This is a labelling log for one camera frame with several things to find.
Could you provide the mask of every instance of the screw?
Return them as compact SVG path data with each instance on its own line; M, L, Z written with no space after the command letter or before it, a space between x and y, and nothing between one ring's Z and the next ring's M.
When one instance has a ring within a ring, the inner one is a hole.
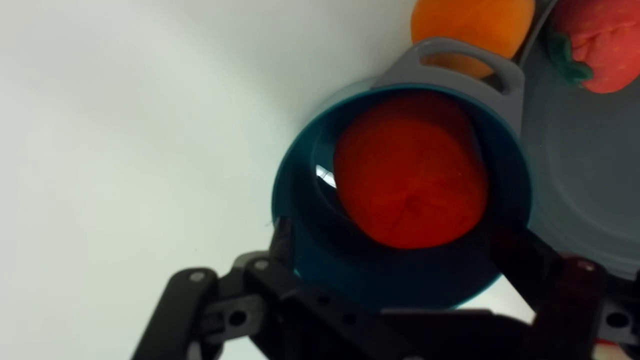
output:
M205 275L205 272L193 272L189 279L190 279L193 283L202 283L202 280L206 279L206 275Z
M255 267L256 267L256 271L260 271L260 272L262 272L262 271L267 271L267 268L269 268L269 261L258 261Z
M588 262L588 261L579 261L579 268L583 268L584 272L597 271L594 262Z

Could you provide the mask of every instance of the strawberry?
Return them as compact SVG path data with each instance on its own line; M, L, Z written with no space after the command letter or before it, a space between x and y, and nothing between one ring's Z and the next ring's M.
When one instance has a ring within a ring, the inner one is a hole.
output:
M640 0L561 0L546 51L565 79L618 93L640 76Z

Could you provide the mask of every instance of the gray plate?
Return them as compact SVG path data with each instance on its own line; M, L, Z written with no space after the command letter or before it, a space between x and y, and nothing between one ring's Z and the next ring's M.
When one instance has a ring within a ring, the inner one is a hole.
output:
M524 67L523 145L534 179L532 231L612 275L640 271L640 82L602 96L575 88L537 45Z

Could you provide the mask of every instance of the white wall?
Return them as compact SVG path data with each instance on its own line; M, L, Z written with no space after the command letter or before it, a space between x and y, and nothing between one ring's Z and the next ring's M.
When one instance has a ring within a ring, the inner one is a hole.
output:
M0 359L131 359L173 272L264 248L284 148L413 2L0 0Z

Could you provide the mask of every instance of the red ball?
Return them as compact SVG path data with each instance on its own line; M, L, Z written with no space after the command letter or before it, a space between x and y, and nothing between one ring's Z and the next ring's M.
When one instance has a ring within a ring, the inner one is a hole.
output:
M352 222L390 248L454 243L488 200L472 120L437 94L390 96L364 111L339 140L335 167Z

